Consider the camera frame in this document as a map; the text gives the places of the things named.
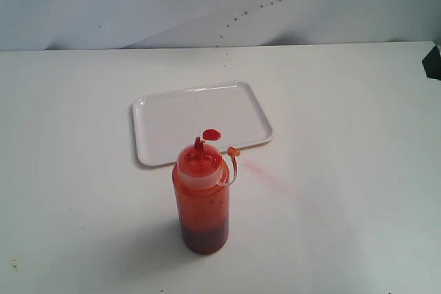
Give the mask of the red sauce squeeze bottle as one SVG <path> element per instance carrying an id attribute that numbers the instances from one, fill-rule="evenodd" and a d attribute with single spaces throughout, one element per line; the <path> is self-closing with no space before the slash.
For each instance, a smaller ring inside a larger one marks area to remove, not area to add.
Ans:
<path id="1" fill-rule="evenodd" d="M 219 251 L 229 236 L 229 187 L 238 176 L 240 150 L 227 149 L 232 168 L 219 150 L 197 136 L 178 155 L 172 170 L 181 235 L 185 246 L 200 255 Z"/>

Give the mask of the red sauce blob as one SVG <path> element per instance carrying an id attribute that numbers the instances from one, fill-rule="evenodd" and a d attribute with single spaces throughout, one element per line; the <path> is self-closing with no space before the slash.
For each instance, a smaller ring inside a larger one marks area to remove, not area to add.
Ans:
<path id="1" fill-rule="evenodd" d="M 221 139 L 221 133 L 216 129 L 206 129 L 203 132 L 203 139 L 210 141 L 217 141 Z"/>

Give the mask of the white rectangular plastic tray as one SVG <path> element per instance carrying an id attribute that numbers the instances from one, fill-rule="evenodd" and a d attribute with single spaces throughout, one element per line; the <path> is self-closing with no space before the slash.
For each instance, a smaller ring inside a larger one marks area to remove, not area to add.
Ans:
<path id="1" fill-rule="evenodd" d="M 222 153 L 274 137 L 252 88 L 242 81 L 140 97 L 132 103 L 132 118 L 137 158 L 148 167 L 176 162 L 181 150 L 207 129 L 220 132 L 214 146 Z"/>

